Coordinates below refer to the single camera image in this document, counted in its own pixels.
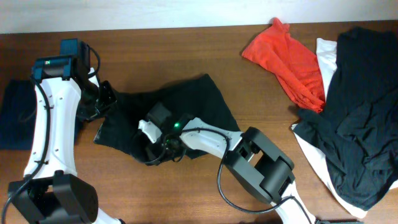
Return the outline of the black shorts white lining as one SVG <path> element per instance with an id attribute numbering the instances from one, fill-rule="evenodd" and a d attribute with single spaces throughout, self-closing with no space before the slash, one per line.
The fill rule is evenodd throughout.
<path id="1" fill-rule="evenodd" d="M 239 130 L 221 92 L 207 74 L 157 91 L 116 92 L 115 95 L 117 102 L 105 116 L 94 143 L 117 149 L 147 166 L 158 165 L 183 154 L 181 149 L 166 151 L 161 140 L 152 144 L 138 129 L 139 121 L 146 118 L 157 103 L 171 112 L 173 121 L 189 114 L 221 129 Z"/>

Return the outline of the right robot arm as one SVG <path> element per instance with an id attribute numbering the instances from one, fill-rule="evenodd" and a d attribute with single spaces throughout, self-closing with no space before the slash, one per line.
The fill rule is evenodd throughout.
<path id="1" fill-rule="evenodd" d="M 297 191 L 293 161 L 257 128 L 229 131 L 190 114 L 175 119 L 162 103 L 139 121 L 138 128 L 151 144 L 161 146 L 160 155 L 149 164 L 158 164 L 166 156 L 183 157 L 189 149 L 206 152 L 221 160 L 216 178 L 219 189 L 226 167 L 246 192 L 271 205 L 254 214 L 275 211 L 283 223 L 317 223 Z"/>

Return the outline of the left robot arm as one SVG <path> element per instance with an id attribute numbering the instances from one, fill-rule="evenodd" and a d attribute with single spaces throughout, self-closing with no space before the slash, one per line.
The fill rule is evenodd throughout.
<path id="1" fill-rule="evenodd" d="M 31 154 L 23 179 L 9 183 L 1 223 L 11 205 L 28 223 L 123 223 L 100 209 L 95 188 L 78 178 L 75 166 L 75 120 L 102 118 L 117 102 L 109 82 L 91 69 L 95 52 L 80 39 L 64 39 L 58 56 L 35 61 Z"/>

